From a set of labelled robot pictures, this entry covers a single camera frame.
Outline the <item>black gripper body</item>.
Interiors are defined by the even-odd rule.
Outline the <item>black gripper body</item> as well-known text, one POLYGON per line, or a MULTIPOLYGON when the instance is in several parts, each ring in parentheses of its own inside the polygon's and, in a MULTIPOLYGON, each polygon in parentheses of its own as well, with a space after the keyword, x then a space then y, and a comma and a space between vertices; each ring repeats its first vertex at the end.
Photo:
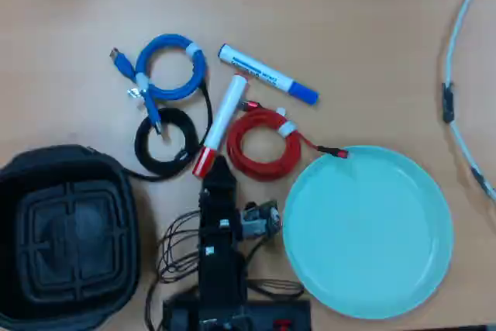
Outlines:
POLYGON ((199 195, 199 236, 204 240, 217 235, 239 238, 236 190, 204 187, 199 195))

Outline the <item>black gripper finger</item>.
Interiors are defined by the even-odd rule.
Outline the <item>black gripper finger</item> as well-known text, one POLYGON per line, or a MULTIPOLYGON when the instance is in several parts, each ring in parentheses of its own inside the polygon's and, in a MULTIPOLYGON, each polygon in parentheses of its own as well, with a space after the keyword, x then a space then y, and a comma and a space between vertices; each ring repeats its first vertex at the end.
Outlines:
POLYGON ((202 187, 209 191, 235 191, 236 186, 237 180, 226 158, 222 155, 217 156, 203 179, 202 187))

